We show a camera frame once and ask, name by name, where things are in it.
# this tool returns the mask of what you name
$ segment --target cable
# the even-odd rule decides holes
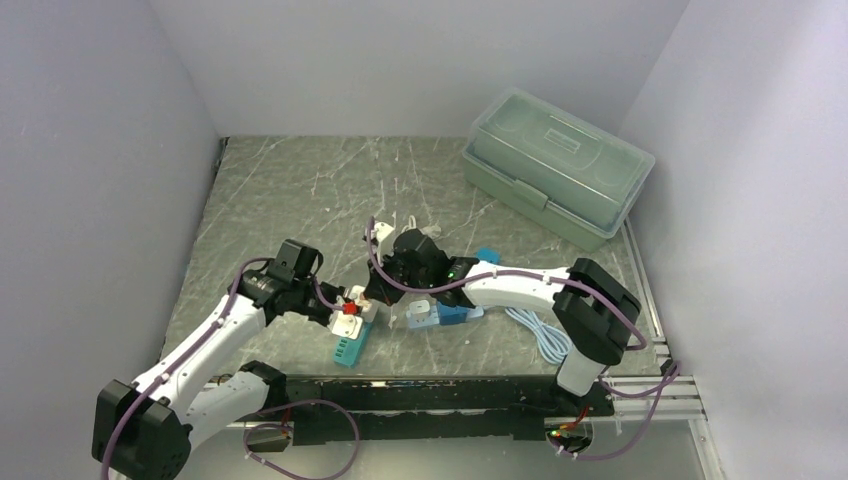
[[[565,360],[565,356],[574,348],[571,338],[562,330],[548,325],[539,319],[536,312],[507,308],[506,314],[516,322],[529,328],[536,335],[536,343],[539,345],[539,353],[546,362],[559,365]]]
[[[383,280],[385,280],[386,283],[388,283],[389,285],[391,285],[392,287],[394,287],[398,290],[401,290],[401,291],[407,292],[407,293],[419,293],[419,294],[429,295],[429,294],[433,294],[433,293],[446,292],[446,291],[452,290],[456,287],[461,287],[461,286],[463,286],[467,283],[474,282],[474,281],[477,281],[477,280],[482,280],[484,278],[490,278],[490,277],[494,276],[494,274],[492,272],[486,272],[486,273],[481,273],[481,274],[478,274],[478,275],[472,275],[470,277],[465,277],[465,278],[457,280],[455,282],[451,282],[451,283],[448,283],[446,285],[442,285],[442,286],[439,286],[439,287],[433,287],[433,288],[412,288],[412,287],[406,286],[406,285],[404,285],[404,284],[402,284],[398,281],[395,281],[392,277],[390,277],[389,274],[387,274],[383,270],[383,267],[381,267],[380,263],[377,261],[377,256],[374,253],[374,245],[371,243],[371,240],[373,239],[372,231],[374,230],[375,222],[376,222],[376,220],[374,219],[373,216],[369,217],[368,225],[365,228],[365,243],[366,243],[366,246],[367,246],[367,249],[368,249],[368,258],[371,260],[371,265],[374,267],[374,270],[377,272],[377,274],[380,275],[380,277],[382,277]],[[545,280],[546,279],[546,277],[542,274],[534,273],[534,272],[528,272],[528,271],[525,271],[525,270],[503,269],[503,270],[498,270],[497,272],[498,272],[497,273],[498,275],[517,275],[517,276],[521,276],[521,277],[535,278],[537,280]],[[622,324],[624,324],[624,326],[627,327],[627,330],[629,330],[630,333],[632,333],[633,336],[636,337],[637,340],[639,340],[639,345],[628,346],[626,348],[626,350],[643,350],[643,349],[648,347],[648,341],[645,339],[645,336],[642,335],[642,332],[640,332],[636,328],[636,326],[633,325],[633,322],[631,322],[630,319],[628,319],[624,315],[624,313],[622,313],[621,310],[618,309],[618,307],[613,305],[613,303],[611,301],[609,301],[609,299],[607,299],[607,297],[605,297],[603,294],[601,294],[601,292],[595,290],[594,288],[592,288],[592,287],[590,287],[590,286],[588,286],[584,283],[577,282],[575,280],[571,280],[571,279],[568,279],[568,278],[548,277],[548,279],[551,282],[554,282],[554,283],[559,283],[559,284],[565,285],[567,287],[573,287],[573,288],[576,288],[578,290],[582,290],[582,291],[588,293],[589,295],[595,297],[596,300],[598,300],[599,302],[601,302],[601,304],[603,304],[605,307],[607,307],[612,312],[612,314],[615,315],[615,318],[617,318]]]
[[[341,305],[330,303],[330,301],[327,300],[327,297],[324,296],[324,292],[321,291],[321,285],[318,283],[318,278],[314,275],[312,276],[312,283],[315,285],[315,293],[318,294],[318,300],[323,303],[325,307],[330,310],[338,310],[339,312],[344,311],[344,308]]]
[[[216,385],[221,385],[221,382],[226,382],[231,378],[233,378],[232,373],[224,373],[222,375],[218,375],[217,377],[212,377],[211,379],[209,379],[209,381],[215,382]]]
[[[627,442],[625,446],[611,453],[605,453],[602,455],[577,455],[574,458],[585,462],[599,462],[602,460],[611,460],[629,452],[630,449],[633,448],[633,446],[636,445],[636,443],[638,443],[639,440],[641,440],[645,433],[648,431],[648,426],[651,424],[651,419],[654,418],[654,413],[656,413],[657,411],[657,405],[660,403],[660,394],[662,393],[663,388],[668,386],[669,383],[673,382],[678,375],[680,375],[680,365],[675,363],[666,372],[665,378],[662,382],[660,382],[660,385],[658,385],[659,389],[657,389],[656,391],[657,395],[654,398],[654,402],[651,404],[651,409],[648,410],[648,415],[645,416],[645,420],[643,420],[642,425],[639,426],[639,430],[636,431],[636,434],[633,435],[633,437],[630,439],[630,441]]]
[[[347,463],[341,468],[341,470],[339,470],[338,472],[336,472],[336,473],[334,473],[334,474],[332,474],[328,477],[322,477],[322,478],[301,477],[300,475],[298,475],[296,473],[292,473],[292,472],[280,467],[279,465],[275,464],[274,462],[269,462],[268,460],[265,460],[264,458],[260,457],[259,455],[251,452],[250,448],[248,447],[248,444],[247,444],[247,438],[248,438],[248,435],[250,434],[250,432],[252,432],[256,429],[259,429],[259,428],[269,428],[269,426],[272,426],[272,425],[274,426],[274,428],[279,428],[279,425],[276,425],[276,424],[267,424],[266,423],[266,424],[262,424],[262,425],[257,425],[255,427],[247,430],[244,433],[243,444],[244,444],[244,453],[246,454],[245,458],[251,458],[253,460],[256,460],[257,462],[261,463],[262,465],[265,465],[266,467],[268,467],[268,468],[270,468],[270,469],[272,469],[272,470],[274,470],[278,473],[282,473],[283,475],[285,475],[289,478],[293,478],[295,480],[333,480],[333,479],[339,478],[342,475],[344,475],[345,473],[347,473],[347,471],[350,470],[350,467],[353,466],[353,461],[356,460],[356,455],[359,453],[359,441],[360,441],[359,437],[360,437],[360,435],[359,435],[359,427],[356,425],[356,421],[353,419],[353,416],[350,414],[350,412],[348,412],[347,410],[342,408],[341,405],[334,403],[334,402],[331,402],[329,400],[322,400],[322,399],[316,398],[316,399],[312,399],[312,400],[299,400],[297,402],[287,403],[286,405],[282,405],[280,407],[273,407],[273,408],[261,410],[261,411],[256,412],[256,413],[258,415],[262,415],[262,414],[266,414],[266,413],[279,412],[280,410],[298,407],[300,405],[313,405],[313,404],[316,404],[316,403],[320,404],[320,405],[327,405],[327,406],[333,407],[337,411],[341,412],[342,415],[344,415],[345,418],[347,418],[347,421],[350,422],[350,426],[353,428],[353,437],[354,437],[353,453],[350,454],[350,459],[348,459]]]
[[[251,432],[254,432],[256,430],[274,430],[274,431],[282,430],[283,433],[285,433],[286,435],[290,435],[292,430],[294,430],[294,429],[291,428],[291,427],[285,426],[285,425],[280,425],[279,423],[273,423],[273,422],[260,423],[259,425],[254,425],[254,426],[250,427],[248,430],[245,431],[245,435],[244,435],[245,441],[248,440],[248,434],[251,433]]]
[[[318,266],[315,267],[315,271],[312,272],[312,276],[315,277],[315,275],[318,275],[318,272],[321,271],[321,267],[323,267],[323,266],[324,266],[324,254],[322,254],[321,252],[318,252]]]
[[[400,229],[400,233],[406,232],[407,230],[413,230],[418,228],[418,221],[415,220],[415,215],[410,215],[409,219],[406,222],[406,225]]]
[[[565,431],[568,431],[568,432],[570,432],[571,430],[574,430],[575,428],[577,428],[577,425],[580,425],[580,422],[582,422],[583,419],[586,418],[586,415],[589,415],[589,406],[588,405],[583,407],[583,410],[580,411],[580,415],[578,415],[577,418],[573,422],[560,425],[559,426],[560,430],[565,430]]]
[[[224,308],[221,310],[221,315],[218,316],[218,319],[223,320],[227,318],[227,316],[230,314],[230,311],[233,309],[233,305],[235,305],[236,303],[236,291],[238,291],[239,282],[241,282],[241,276],[244,274],[244,270],[247,268],[247,266],[255,262],[265,262],[265,266],[262,267],[265,268],[267,267],[268,262],[271,262],[273,260],[273,258],[259,257],[252,258],[241,264],[238,271],[236,272],[236,276],[233,279],[232,285],[230,285],[230,290],[228,292],[229,296],[227,297],[226,303],[224,303]],[[215,332],[219,328],[221,328],[222,323],[223,322],[213,322],[212,325],[210,325],[209,328],[204,331],[200,335],[200,337],[198,337],[197,341],[191,344],[191,346],[189,346],[186,351],[183,352],[182,355],[180,355],[179,357],[177,357],[176,360],[174,360],[174,363],[172,363],[165,369],[162,375],[156,377],[153,382],[151,382],[150,386],[144,389],[144,391],[141,392],[141,394],[139,394],[135,400],[133,400],[129,408],[127,408],[127,411],[124,412],[124,414],[118,420],[118,423],[115,425],[115,429],[112,430],[112,435],[109,437],[109,441],[106,442],[106,449],[103,451],[103,460],[100,462],[100,478],[102,480],[109,480],[109,465],[112,463],[112,455],[115,453],[115,447],[118,445],[118,438],[121,436],[121,432],[124,431],[124,428],[127,426],[127,423],[129,423],[133,413],[138,410],[138,407],[141,406],[142,402],[144,402],[145,399],[150,397],[150,395],[152,395],[157,388],[162,386],[162,384],[165,383],[170,378],[170,376],[178,368],[180,368],[183,363],[185,363],[186,360],[191,358],[191,356],[194,355],[200,349],[200,347],[202,347],[206,343],[206,341],[209,340],[209,338],[211,338],[212,335],[215,334]]]
[[[679,370],[680,366],[679,366],[679,364],[675,363],[671,368],[675,368],[675,369]],[[679,372],[677,372],[675,374],[674,378],[677,378],[678,375],[680,375]],[[651,387],[651,388],[645,390],[644,392],[639,392],[639,393],[625,393],[625,392],[622,392],[620,390],[616,390],[616,389],[612,388],[612,386],[610,384],[601,380],[600,378],[598,379],[598,383],[600,383],[602,387],[604,387],[608,392],[612,393],[613,395],[618,395],[619,397],[622,397],[622,398],[642,398],[642,397],[647,397],[648,395],[650,395],[654,392],[661,391],[663,388],[669,386],[672,382],[674,382],[674,378],[671,378],[668,375],[666,375],[665,377],[663,377],[663,380],[660,381],[660,383],[658,383],[656,386]]]

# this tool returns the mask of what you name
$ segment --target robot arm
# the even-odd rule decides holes
[[[553,310],[575,350],[559,367],[556,383],[571,403],[581,403],[595,379],[621,362],[641,305],[597,263],[578,259],[569,269],[503,267],[470,257],[448,257],[420,230],[395,236],[385,223],[369,225],[365,295],[389,305],[406,292],[426,293],[448,306],[503,306]],[[393,242],[390,254],[386,242]]]
[[[260,362],[246,364],[223,385],[204,387],[223,362],[285,312],[306,315],[342,336],[359,335],[363,315],[373,318],[376,306],[359,298],[362,287],[346,292],[318,284],[316,262],[320,268],[316,249],[286,240],[266,268],[240,272],[237,289],[157,365],[129,385],[110,382],[97,398],[92,456],[134,480],[171,479],[194,448],[230,422],[287,403],[285,375]],[[356,300],[346,298],[354,293]]]

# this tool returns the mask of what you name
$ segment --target black metal base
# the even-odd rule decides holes
[[[544,440],[546,417],[615,413],[597,384],[575,403],[552,375],[512,377],[303,377],[289,376],[291,401],[322,398],[355,411],[363,440],[511,436]],[[429,414],[434,410],[460,410]],[[296,408],[294,445],[353,439],[347,420],[329,407]]]
[[[103,461],[112,431],[138,395],[132,386],[112,380],[97,396],[91,443],[96,460]],[[188,432],[167,402],[147,398],[121,433],[111,467],[134,480],[173,479],[191,453]]]

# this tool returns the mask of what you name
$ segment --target scratch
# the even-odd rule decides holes
[[[288,141],[288,140],[291,140],[292,138],[293,138],[293,137],[283,137],[282,139],[280,139],[280,140],[278,140],[278,141],[276,141],[276,142],[272,143],[272,144],[271,144],[271,146],[270,146],[270,147],[268,147],[268,150],[273,150],[273,149],[274,149],[274,147],[276,147],[277,145],[279,145],[279,144],[281,144],[281,143],[283,143],[283,142],[286,142],[286,141]]]
[[[230,198],[228,198],[227,201],[224,202],[223,205],[221,205],[221,208],[218,210],[218,213],[216,213],[215,216],[212,218],[212,220],[209,222],[209,225],[207,225],[206,228],[200,233],[200,235],[197,236],[196,241],[199,241],[201,238],[203,238],[203,236],[206,235],[206,232],[208,232],[209,229],[212,228],[212,225],[214,225],[215,221],[218,220],[218,217],[221,216],[221,213],[224,211],[225,207],[233,200],[233,198],[235,198],[236,195],[238,195],[238,192],[241,191],[241,189],[250,180],[250,177],[252,177],[253,174],[256,173],[256,170],[259,169],[259,166],[262,165],[262,161],[265,160],[265,155],[267,155],[267,154],[268,154],[268,152],[266,150],[265,153],[262,155],[262,157],[259,159],[259,161],[256,162],[256,165],[253,167],[253,170],[251,170],[250,173],[247,175],[247,177],[245,177],[245,179],[241,182],[241,185],[239,185],[238,188],[236,189],[236,191],[233,192],[232,195],[230,195]]]
[[[407,139],[407,146],[409,147],[409,158],[412,160],[412,174],[415,175],[415,183],[418,184],[418,190],[421,191],[421,203],[424,204],[424,211],[427,212],[427,222],[430,225],[433,224],[433,212],[430,210],[430,205],[427,204],[427,197],[424,196],[424,186],[421,185],[421,179],[418,177],[418,169],[415,167],[415,155],[412,153],[412,142]]]
[[[468,250],[471,248],[471,241],[474,240],[474,233],[477,231],[478,223],[480,223],[480,216],[474,220],[474,228],[471,230],[471,235],[468,236],[468,245],[465,246],[465,255],[468,255]]]
[[[314,216],[307,218],[306,221],[303,222],[303,225],[300,227],[300,231],[295,234],[294,238],[300,238],[303,232],[306,231],[306,227],[309,226],[310,223],[312,223],[312,219],[314,218]]]
[[[319,228],[319,229],[318,229],[318,231],[319,231],[319,232],[323,232],[324,230],[326,230],[326,229],[327,229],[327,227],[329,227],[330,225],[333,225],[333,224],[335,223],[335,221],[336,221],[336,220],[338,220],[338,219],[340,219],[340,218],[342,218],[342,217],[344,217],[344,216],[346,216],[346,215],[350,215],[351,213],[353,213],[354,211],[356,211],[356,209],[358,209],[359,207],[361,207],[361,206],[362,206],[362,205],[364,205],[365,203],[367,203],[367,200],[362,200],[362,201],[360,201],[359,203],[357,203],[356,205],[351,205],[351,206],[350,206],[350,208],[348,208],[348,209],[345,209],[345,210],[339,210],[339,211],[338,211],[338,212],[337,212],[337,213],[333,216],[333,218],[331,218],[331,219],[327,220],[327,223],[325,223],[324,225],[322,225],[322,226],[321,226],[321,228]]]
[[[318,178],[320,178],[319,177],[320,174],[321,174],[321,168],[319,167],[318,171],[315,172],[315,185],[312,185],[312,196],[313,197],[315,196],[315,189],[318,188]]]
[[[427,341],[427,353],[430,354],[430,361],[433,362],[433,373],[439,373],[439,366],[436,365],[436,357],[433,356],[433,347],[430,346],[429,331],[424,331],[424,340]]]
[[[271,138],[271,137],[265,137],[265,141],[264,141],[264,142],[262,142],[262,146],[261,146],[261,147],[259,147],[259,150],[257,150],[257,151],[256,151],[256,153],[254,153],[253,155],[251,155],[250,157],[248,157],[248,160],[251,160],[251,159],[254,159],[254,158],[258,157],[260,153],[262,153],[263,151],[265,151],[265,145],[268,145],[268,140],[269,140],[270,138]]]
[[[624,279],[624,271],[621,270],[621,264],[619,263],[618,258],[615,257],[615,249],[614,248],[610,248],[610,254],[612,255],[613,265],[615,265],[615,267],[618,269],[618,278],[620,280],[623,280]]]
[[[477,330],[480,329],[480,327],[483,325],[484,322],[475,322],[475,323],[476,323],[476,325],[474,326],[474,328],[469,330],[468,332],[466,332],[464,338],[457,341],[457,343],[456,343],[457,346],[465,343],[465,341],[468,340],[468,338],[471,337],[471,335],[474,335],[474,333],[477,332]]]
[[[471,209],[468,210],[468,219],[467,221],[471,221],[471,216],[474,215],[474,202],[477,201],[477,189],[474,189],[474,193],[471,195]]]
[[[384,210],[386,210],[386,189],[385,189],[385,188],[383,188],[383,179],[382,179],[382,178],[380,178],[380,195],[381,195],[381,199],[380,199],[380,209],[379,209],[379,210],[377,210],[377,213],[375,213],[375,214],[374,214],[374,217],[375,217],[375,218],[377,217],[377,215],[378,215],[379,213],[381,213],[381,212],[383,212]]]
[[[341,268],[339,268],[339,271],[336,272],[336,275],[342,275],[342,274],[346,273],[348,270],[350,270],[350,267],[352,267],[353,264],[355,264],[357,262],[361,262],[362,260],[365,260],[365,257],[367,257],[367,256],[368,256],[367,253],[363,253],[362,255],[360,255],[360,256],[354,258],[353,260],[349,261],[348,263],[344,264]]]
[[[330,184],[333,187],[333,193],[336,195],[336,208],[342,206],[342,197],[339,196],[339,187],[336,186],[336,183],[333,182]]]
[[[489,350],[492,349],[492,341],[495,340],[494,335],[489,337],[489,343],[486,345],[486,351],[483,352],[483,358],[480,360],[480,371],[483,371],[483,367],[486,365],[486,360],[489,358]]]
[[[353,160],[353,159],[354,159],[357,155],[359,155],[359,154],[360,154],[360,152],[362,152],[363,150],[365,150],[365,147],[367,147],[367,146],[368,146],[368,142],[363,143],[363,144],[362,144],[362,146],[361,146],[361,147],[359,147],[359,150],[357,150],[357,151],[356,151],[356,152],[354,152],[352,155],[350,155],[349,157],[347,157],[347,159],[345,159],[345,161],[343,161],[343,162],[342,162],[342,163],[340,163],[338,166],[336,166],[336,168],[334,168],[334,169],[332,169],[331,171],[329,171],[329,172],[325,173],[324,175],[321,175],[321,178],[326,178],[326,177],[334,178],[334,177],[336,176],[336,173],[338,173],[338,172],[339,172],[339,170],[341,170],[341,169],[342,169],[342,168],[344,168],[344,167],[345,167],[348,163],[350,163],[350,162],[351,162],[351,160]]]
[[[462,227],[464,227],[464,226],[468,225],[469,223],[471,223],[471,220],[476,220],[477,218],[480,218],[480,216],[481,216],[481,215],[483,215],[484,213],[486,213],[486,210],[488,210],[488,209],[489,209],[489,207],[491,207],[491,206],[492,206],[492,205],[494,205],[494,204],[495,204],[495,201],[491,201],[491,202],[489,202],[489,203],[487,203],[487,204],[483,205],[483,206],[482,206],[479,210],[477,210],[477,212],[476,212],[476,213],[474,213],[474,215],[472,215],[471,217],[469,217],[469,218],[468,218],[468,220],[464,221],[464,222],[463,222],[461,225],[459,225],[458,227],[456,227],[456,228],[454,228],[454,229],[450,230],[448,233],[446,233],[446,234],[442,235],[442,237],[449,237],[449,236],[451,236],[454,232],[456,232],[457,230],[459,230],[460,228],[462,228]]]

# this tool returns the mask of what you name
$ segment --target tabletop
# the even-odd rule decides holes
[[[163,349],[173,350],[212,311],[238,265],[273,257],[292,238],[318,248],[326,261],[319,278],[350,287],[368,281],[362,232],[369,216],[426,229],[448,255],[471,256],[487,247],[501,264],[529,268],[570,266],[589,257],[646,299],[622,232],[591,254],[533,223],[467,183],[463,138],[232,137],[198,229],[191,261]],[[464,324],[410,330],[406,295],[382,306],[358,365],[333,361],[338,337],[288,313],[241,348],[219,373],[263,361],[306,375],[516,375],[554,373],[533,334],[492,308]],[[651,338],[646,308],[636,326]],[[552,313],[540,315],[558,328]],[[628,352],[613,375],[656,375],[653,348]]]

